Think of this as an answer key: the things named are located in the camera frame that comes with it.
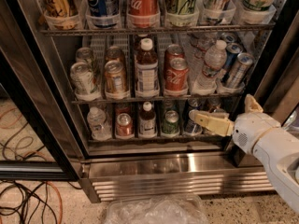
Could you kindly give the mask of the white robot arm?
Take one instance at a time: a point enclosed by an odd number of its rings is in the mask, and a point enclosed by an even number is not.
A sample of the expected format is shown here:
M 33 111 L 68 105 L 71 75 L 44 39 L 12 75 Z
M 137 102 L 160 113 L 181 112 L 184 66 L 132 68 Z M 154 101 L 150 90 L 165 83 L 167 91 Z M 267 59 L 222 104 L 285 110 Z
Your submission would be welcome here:
M 214 134 L 231 136 L 239 148 L 263 165 L 275 191 L 299 213 L 299 139 L 265 114 L 252 95 L 246 95 L 245 112 L 235 121 L 224 113 L 199 110 L 191 111 L 189 118 Z

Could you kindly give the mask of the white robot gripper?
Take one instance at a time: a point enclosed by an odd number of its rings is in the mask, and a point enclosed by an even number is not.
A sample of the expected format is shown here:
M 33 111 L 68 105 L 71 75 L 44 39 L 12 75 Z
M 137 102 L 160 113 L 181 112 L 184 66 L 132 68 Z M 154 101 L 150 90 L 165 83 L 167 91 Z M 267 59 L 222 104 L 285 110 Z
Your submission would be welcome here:
M 244 105 L 246 113 L 236 118 L 235 126 L 226 113 L 193 110 L 189 118 L 216 135 L 224 137 L 233 134 L 234 143 L 246 154 L 251 154 L 262 135 L 272 128 L 279 128 L 280 123 L 263 113 L 263 108 L 251 94 L 246 95 Z

